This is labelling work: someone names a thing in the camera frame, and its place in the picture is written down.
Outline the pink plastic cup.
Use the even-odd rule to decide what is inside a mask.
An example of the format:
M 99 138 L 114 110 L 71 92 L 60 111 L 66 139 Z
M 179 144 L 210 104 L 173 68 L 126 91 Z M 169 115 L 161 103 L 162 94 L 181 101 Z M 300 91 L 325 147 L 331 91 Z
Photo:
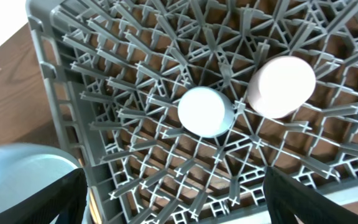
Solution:
M 247 99 L 258 114 L 282 118 L 306 102 L 315 86 L 316 75 L 308 62 L 281 56 L 268 61 L 252 76 Z

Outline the light blue small bowl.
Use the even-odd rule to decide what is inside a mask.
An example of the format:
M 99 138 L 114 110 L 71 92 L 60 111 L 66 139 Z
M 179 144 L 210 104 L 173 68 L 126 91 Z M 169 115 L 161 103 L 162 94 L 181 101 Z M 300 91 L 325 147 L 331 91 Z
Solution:
M 56 147 L 30 143 L 0 146 L 0 213 L 80 167 L 71 154 Z

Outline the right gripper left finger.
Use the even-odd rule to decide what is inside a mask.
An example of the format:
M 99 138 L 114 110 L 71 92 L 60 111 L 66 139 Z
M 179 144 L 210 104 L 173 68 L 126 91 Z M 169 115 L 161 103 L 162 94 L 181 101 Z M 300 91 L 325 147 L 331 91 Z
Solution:
M 0 213 L 0 223 L 81 224 L 88 186 L 83 169 L 78 168 Z

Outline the light blue plastic cup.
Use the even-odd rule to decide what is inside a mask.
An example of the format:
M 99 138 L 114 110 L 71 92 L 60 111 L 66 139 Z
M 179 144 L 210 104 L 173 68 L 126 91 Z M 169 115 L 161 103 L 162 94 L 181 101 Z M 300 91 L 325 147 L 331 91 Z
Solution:
M 203 138 L 224 134 L 234 122 L 234 108 L 227 96 L 206 86 L 194 87 L 181 97 L 178 118 L 183 127 Z

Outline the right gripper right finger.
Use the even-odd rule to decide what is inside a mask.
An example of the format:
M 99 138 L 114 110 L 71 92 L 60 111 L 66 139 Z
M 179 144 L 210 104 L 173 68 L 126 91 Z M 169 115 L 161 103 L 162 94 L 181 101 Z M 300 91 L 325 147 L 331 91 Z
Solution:
M 266 169 L 263 192 L 272 224 L 358 223 L 358 215 L 282 171 Z

